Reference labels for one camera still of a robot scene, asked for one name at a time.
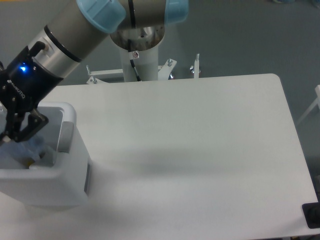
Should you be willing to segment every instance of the white table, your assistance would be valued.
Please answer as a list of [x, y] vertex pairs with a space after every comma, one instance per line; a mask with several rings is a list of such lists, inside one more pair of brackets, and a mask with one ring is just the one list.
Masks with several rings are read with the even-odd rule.
[[316, 202], [276, 75], [60, 86], [93, 160], [89, 203], [0, 194], [4, 240], [246, 240], [311, 235]]

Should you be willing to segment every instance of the metal bolt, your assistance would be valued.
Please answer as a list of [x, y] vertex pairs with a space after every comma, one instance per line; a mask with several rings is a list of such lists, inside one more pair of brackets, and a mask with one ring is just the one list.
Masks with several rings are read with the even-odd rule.
[[89, 65], [86, 66], [86, 70], [88, 71], [88, 75], [91, 75], [91, 71], [89, 69]]
[[173, 62], [174, 62], [174, 61], [172, 61], [172, 59], [169, 58], [169, 60], [168, 60], [168, 67], [171, 67], [171, 65], [172, 65]]
[[138, 51], [134, 51], [132, 54], [133, 54], [133, 57], [134, 57], [135, 59], [138, 59], [138, 58], [139, 58], [139, 52], [138, 52]]

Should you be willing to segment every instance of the black cable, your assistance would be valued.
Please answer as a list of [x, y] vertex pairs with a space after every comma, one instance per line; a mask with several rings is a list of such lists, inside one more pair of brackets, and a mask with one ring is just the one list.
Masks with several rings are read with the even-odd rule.
[[[130, 53], [130, 52], [131, 52], [131, 40], [128, 39], [128, 53]], [[134, 74], [135, 74], [135, 77], [136, 77], [136, 81], [137, 82], [142, 82], [133, 59], [130, 59], [130, 64], [131, 64], [131, 67], [133, 68], [133, 71], [134, 71]]]
[[129, 4], [129, 11], [130, 11], [130, 19], [131, 19], [131, 28], [136, 28], [136, 16], [135, 16], [135, 7], [134, 7], [134, 1], [128, 0]]

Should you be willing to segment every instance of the black object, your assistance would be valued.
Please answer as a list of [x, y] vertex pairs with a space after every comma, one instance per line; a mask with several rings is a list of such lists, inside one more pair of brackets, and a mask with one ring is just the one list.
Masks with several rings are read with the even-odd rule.
[[[63, 78], [54, 76], [34, 62], [46, 45], [37, 41], [29, 50], [26, 46], [4, 70], [0, 71], [0, 102], [7, 109], [6, 125], [0, 141], [8, 136], [16, 142], [27, 141], [48, 122], [37, 110], [39, 102], [58, 85]], [[28, 116], [27, 126], [21, 125]]]
[[60, 49], [61, 52], [63, 52], [65, 55], [67, 55], [69, 58], [71, 58], [73, 61], [77, 63], [81, 63], [82, 59], [77, 57], [76, 55], [72, 54], [68, 49], [65, 48], [52, 34], [52, 32], [49, 30], [48, 26], [46, 25], [44, 27], [45, 34], [50, 38], [50, 40], [54, 43], [54, 45], [57, 46], [58, 49]]
[[130, 19], [131, 19], [131, 28], [136, 29], [136, 16], [135, 16], [135, 7], [134, 1], [128, 0], [129, 11], [130, 11]]
[[320, 228], [320, 202], [305, 203], [302, 205], [302, 210], [308, 227]]

